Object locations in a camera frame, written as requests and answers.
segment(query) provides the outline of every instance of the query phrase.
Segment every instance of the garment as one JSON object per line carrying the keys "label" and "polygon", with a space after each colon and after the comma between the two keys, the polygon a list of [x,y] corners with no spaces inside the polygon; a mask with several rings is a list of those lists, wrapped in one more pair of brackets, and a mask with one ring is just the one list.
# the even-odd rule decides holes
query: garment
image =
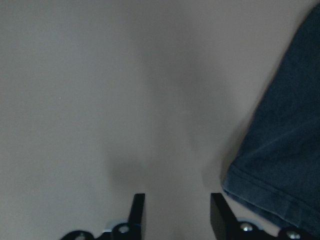
{"label": "garment", "polygon": [[320,4],[296,32],[222,187],[279,227],[320,238]]}

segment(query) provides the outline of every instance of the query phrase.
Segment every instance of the folded cloth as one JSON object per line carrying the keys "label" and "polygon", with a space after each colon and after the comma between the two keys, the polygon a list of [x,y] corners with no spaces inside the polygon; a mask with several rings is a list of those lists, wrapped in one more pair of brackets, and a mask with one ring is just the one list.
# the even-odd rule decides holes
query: folded cloth
{"label": "folded cloth", "polygon": [[320,238],[320,4],[296,32],[222,187],[279,227]]}

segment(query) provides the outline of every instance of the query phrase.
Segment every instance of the blue cloth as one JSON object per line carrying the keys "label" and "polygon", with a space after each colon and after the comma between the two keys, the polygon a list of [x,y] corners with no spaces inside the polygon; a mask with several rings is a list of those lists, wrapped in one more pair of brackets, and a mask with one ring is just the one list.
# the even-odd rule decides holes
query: blue cloth
{"label": "blue cloth", "polygon": [[279,227],[320,238],[320,4],[296,32],[222,187]]}

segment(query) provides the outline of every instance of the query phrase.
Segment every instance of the gray surface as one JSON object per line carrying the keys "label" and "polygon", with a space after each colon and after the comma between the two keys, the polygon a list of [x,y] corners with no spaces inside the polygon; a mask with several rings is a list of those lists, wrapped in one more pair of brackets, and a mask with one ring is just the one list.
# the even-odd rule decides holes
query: gray surface
{"label": "gray surface", "polygon": [[210,192],[317,2],[1,1],[0,239],[98,236],[136,192],[147,240],[214,239]]}

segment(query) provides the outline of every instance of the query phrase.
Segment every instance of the metal screw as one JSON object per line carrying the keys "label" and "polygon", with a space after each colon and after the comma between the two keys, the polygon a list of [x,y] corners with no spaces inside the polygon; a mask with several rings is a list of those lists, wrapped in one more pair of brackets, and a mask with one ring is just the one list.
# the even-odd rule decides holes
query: metal screw
{"label": "metal screw", "polygon": [[125,233],[129,232],[129,229],[130,229],[130,228],[129,228],[128,226],[123,225],[123,226],[119,227],[118,231],[119,231],[120,233],[122,233],[122,234],[125,234]]}
{"label": "metal screw", "polygon": [[245,232],[251,232],[254,229],[252,225],[248,222],[242,223],[240,225],[240,228],[242,229],[242,231],[245,231]]}
{"label": "metal screw", "polygon": [[296,233],[295,231],[287,231],[286,235],[290,238],[290,239],[300,239],[301,236],[299,233]]}
{"label": "metal screw", "polygon": [[77,236],[74,240],[86,240],[86,236],[84,235],[84,233],[80,233],[79,236]]}

